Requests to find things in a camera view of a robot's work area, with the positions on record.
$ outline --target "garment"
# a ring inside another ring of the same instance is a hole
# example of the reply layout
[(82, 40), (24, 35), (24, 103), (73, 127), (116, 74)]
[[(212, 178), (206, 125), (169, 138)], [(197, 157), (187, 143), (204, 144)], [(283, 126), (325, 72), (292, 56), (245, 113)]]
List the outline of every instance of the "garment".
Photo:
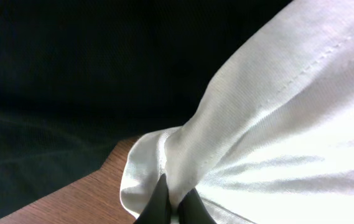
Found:
[(294, 1), (244, 43), (186, 124), (134, 145), (127, 211), (162, 173), (217, 223), (354, 223), (354, 2)]
[(288, 2), (0, 0), (0, 218), (184, 124)]

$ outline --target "folded white fabric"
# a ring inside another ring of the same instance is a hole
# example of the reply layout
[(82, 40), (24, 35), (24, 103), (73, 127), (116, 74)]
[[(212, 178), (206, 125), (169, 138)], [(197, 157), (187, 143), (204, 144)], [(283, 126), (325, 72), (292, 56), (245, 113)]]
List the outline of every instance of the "folded white fabric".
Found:
[(354, 222), (354, 1), (290, 3), (222, 66), (184, 126), (131, 149), (135, 217), (162, 173), (217, 223)]

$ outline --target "wooden table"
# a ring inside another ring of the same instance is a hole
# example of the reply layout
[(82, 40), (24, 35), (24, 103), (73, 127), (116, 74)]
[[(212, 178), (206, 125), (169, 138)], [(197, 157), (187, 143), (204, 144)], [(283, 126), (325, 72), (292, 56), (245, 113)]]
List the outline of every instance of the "wooden table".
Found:
[(121, 176), (137, 138), (120, 141), (101, 169), (0, 219), (0, 224), (133, 223), (120, 204)]

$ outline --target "white fabric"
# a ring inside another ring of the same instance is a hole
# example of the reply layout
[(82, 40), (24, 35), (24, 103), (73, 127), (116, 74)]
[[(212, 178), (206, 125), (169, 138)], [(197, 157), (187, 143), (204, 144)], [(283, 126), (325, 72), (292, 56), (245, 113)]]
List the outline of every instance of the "white fabric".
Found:
[(217, 223), (354, 223), (354, 1), (290, 3), (222, 66), (184, 126), (131, 149), (135, 217), (162, 173)]

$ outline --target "white cloth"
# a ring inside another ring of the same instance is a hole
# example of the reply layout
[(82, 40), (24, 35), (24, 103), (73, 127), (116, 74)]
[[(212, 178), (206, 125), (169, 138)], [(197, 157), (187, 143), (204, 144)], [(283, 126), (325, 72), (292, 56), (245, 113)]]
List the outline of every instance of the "white cloth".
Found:
[(184, 126), (131, 149), (135, 217), (162, 173), (217, 223), (354, 223), (354, 1), (290, 3), (211, 80)]

